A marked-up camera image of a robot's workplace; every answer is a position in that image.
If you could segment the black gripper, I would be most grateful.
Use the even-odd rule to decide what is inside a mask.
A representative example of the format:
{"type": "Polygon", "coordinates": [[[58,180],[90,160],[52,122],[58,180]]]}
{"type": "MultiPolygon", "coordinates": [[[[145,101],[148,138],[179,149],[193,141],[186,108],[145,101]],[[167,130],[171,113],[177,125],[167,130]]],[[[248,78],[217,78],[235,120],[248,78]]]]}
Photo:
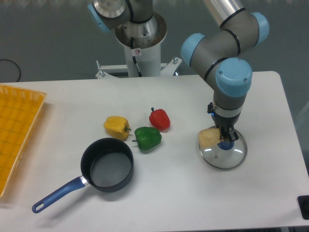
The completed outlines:
{"type": "MultiPolygon", "coordinates": [[[[219,107],[215,102],[208,104],[207,113],[212,117],[215,125],[219,128],[233,128],[239,119],[241,107],[234,110],[226,110],[219,107]]],[[[227,132],[225,129],[219,129],[220,140],[234,142],[239,139],[238,132],[235,129],[230,129],[227,132]]]]}

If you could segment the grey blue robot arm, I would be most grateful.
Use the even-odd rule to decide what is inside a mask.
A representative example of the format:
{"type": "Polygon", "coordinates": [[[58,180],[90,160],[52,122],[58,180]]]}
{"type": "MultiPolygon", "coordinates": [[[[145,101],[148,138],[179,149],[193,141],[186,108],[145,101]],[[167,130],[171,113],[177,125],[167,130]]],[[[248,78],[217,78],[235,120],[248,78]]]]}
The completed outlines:
{"type": "MultiPolygon", "coordinates": [[[[252,69],[239,54],[264,41],[269,23],[249,13],[239,0],[208,0],[206,7],[220,27],[213,37],[195,33],[182,44],[183,61],[213,89],[208,113],[223,141],[239,138],[234,125],[251,86],[252,69]]],[[[167,34],[151,0],[94,0],[88,10],[102,32],[114,30],[123,46],[131,77],[159,76],[160,45],[167,34]]]]}

